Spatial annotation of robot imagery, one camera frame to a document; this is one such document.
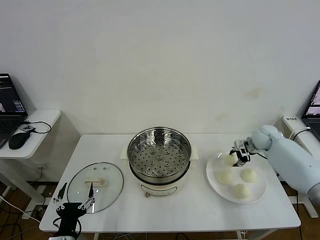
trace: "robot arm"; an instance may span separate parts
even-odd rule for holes
[[[57,204],[55,211],[59,216],[53,221],[53,225],[58,227],[58,231],[53,234],[53,237],[50,237],[49,240],[76,240],[81,233],[81,224],[79,218],[85,215],[87,211],[95,204],[93,183],[91,183],[88,198],[84,203],[63,203],[66,186],[67,183],[65,183],[60,189],[57,198],[53,198],[53,202]],[[61,220],[59,226],[55,224],[57,220]],[[79,233],[76,233],[77,223],[80,227]]]
[[[290,187],[307,194],[320,205],[320,160],[292,140],[284,138],[275,127],[263,125],[246,140],[236,140],[231,154],[236,152],[241,167],[250,161],[250,154],[263,152],[271,166]]]

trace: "white robotic arm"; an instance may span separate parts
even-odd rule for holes
[[[238,162],[234,166],[239,167],[250,161],[250,155],[263,152],[290,187],[320,205],[320,159],[284,138],[275,127],[263,125],[246,140],[235,141],[232,151],[237,152]]]

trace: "computer mouse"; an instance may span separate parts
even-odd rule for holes
[[[29,137],[30,137],[30,132],[19,132],[15,135],[12,135],[8,141],[9,148],[10,149],[21,148]]]

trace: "steamed bun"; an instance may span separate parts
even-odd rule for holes
[[[252,168],[247,168],[241,171],[241,178],[247,183],[256,183],[257,182],[257,172]]]
[[[222,184],[229,185],[232,184],[233,177],[230,170],[223,170],[218,174],[218,181]]]
[[[245,184],[237,184],[234,186],[234,194],[239,199],[248,199],[251,196],[251,189]]]
[[[237,161],[238,161],[238,157],[236,154],[224,155],[224,164],[226,167],[232,167]]]

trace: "white table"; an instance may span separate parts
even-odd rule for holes
[[[83,135],[61,177],[53,196],[64,183],[82,168],[96,162],[117,165],[124,177],[119,198],[109,208],[86,214],[80,218],[82,232],[86,233],[150,233],[150,232],[219,232],[261,230],[252,239],[262,239],[276,229],[295,228],[301,222],[270,164],[259,156],[258,161],[267,179],[264,197],[252,204],[236,204],[218,195],[205,177],[209,158],[226,152],[234,140],[248,134],[217,133],[187,134],[191,144],[198,148],[199,161],[189,169],[185,185],[168,196],[150,196],[138,187],[128,162],[120,155],[133,135]],[[58,215],[56,205],[50,202],[39,228],[53,232],[52,222]]]
[[[55,124],[57,119],[60,116],[59,110],[46,110],[46,109],[37,109],[28,113],[29,116],[26,120],[30,122],[35,121],[43,121],[48,123],[51,127]],[[42,123],[32,124],[38,132],[45,132],[49,130],[49,127]],[[17,129],[16,133],[22,132],[22,130]],[[25,144],[19,148],[12,150],[8,146],[8,142],[0,148],[0,181],[6,184],[8,187],[5,190],[5,194],[9,192],[10,188],[18,187],[25,194],[27,194],[31,201],[25,211],[33,211],[36,205],[42,205],[43,203],[47,205],[50,199],[45,199],[41,193],[45,190],[45,186],[41,185],[35,190],[32,186],[30,186],[16,171],[15,165],[12,163],[12,159],[28,159],[30,158],[38,149],[42,141],[45,139],[47,134],[38,134],[32,133],[30,138],[25,142]],[[28,215],[23,215],[23,219],[28,219]]]

